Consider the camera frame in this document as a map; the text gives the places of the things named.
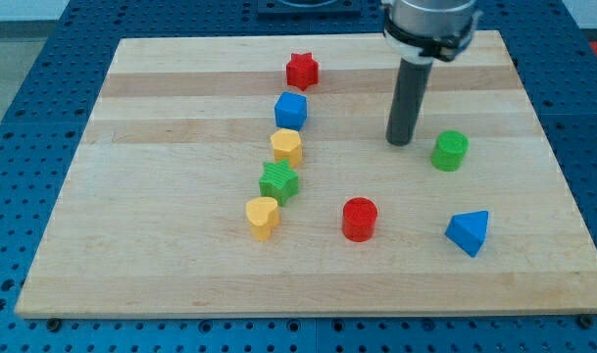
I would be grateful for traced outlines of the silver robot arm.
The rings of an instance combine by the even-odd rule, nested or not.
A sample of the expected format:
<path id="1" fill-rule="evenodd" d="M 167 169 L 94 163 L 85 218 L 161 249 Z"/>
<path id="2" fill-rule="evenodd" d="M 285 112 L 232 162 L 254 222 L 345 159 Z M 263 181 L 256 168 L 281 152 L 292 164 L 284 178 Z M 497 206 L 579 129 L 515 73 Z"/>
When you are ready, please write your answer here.
<path id="1" fill-rule="evenodd" d="M 382 0 L 385 41 L 415 65 L 454 61 L 473 40 L 476 0 Z"/>

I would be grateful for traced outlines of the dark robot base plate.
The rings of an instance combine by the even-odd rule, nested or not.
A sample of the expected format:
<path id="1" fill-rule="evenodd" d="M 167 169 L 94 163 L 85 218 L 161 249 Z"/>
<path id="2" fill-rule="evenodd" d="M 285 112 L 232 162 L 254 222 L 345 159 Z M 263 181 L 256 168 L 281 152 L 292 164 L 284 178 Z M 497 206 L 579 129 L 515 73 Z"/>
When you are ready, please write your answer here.
<path id="1" fill-rule="evenodd" d="M 259 17 L 297 15 L 360 15 L 358 0 L 256 0 Z"/>

